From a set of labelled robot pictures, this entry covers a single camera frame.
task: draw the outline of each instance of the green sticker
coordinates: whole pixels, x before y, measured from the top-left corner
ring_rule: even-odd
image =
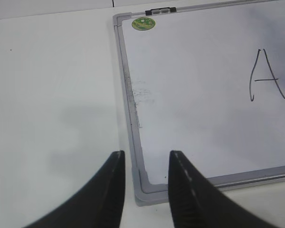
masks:
[[[132,27],[139,31],[150,30],[155,26],[155,21],[152,18],[138,18],[132,22]]]

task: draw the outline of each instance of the table surface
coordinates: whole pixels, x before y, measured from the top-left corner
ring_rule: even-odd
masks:
[[[119,149],[126,151],[121,227],[173,227],[169,204],[138,207],[134,202],[112,16],[212,2],[218,1],[179,0],[0,20],[0,228],[22,227],[50,212]],[[25,78],[25,83],[17,80]],[[40,95],[43,88],[47,92]],[[52,97],[50,105],[42,103]],[[285,228],[285,182],[226,194]]]

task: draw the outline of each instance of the wall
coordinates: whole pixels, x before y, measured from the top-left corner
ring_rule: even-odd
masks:
[[[130,6],[130,5],[154,3],[154,2],[161,2],[161,1],[167,1],[167,0],[114,0],[114,5],[116,7],[117,6]]]
[[[0,0],[0,19],[112,6],[112,0]]]

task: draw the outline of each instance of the whiteboard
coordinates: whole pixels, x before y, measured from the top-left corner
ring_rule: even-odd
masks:
[[[150,184],[171,150],[207,178],[285,166],[285,0],[152,18],[122,24]]]

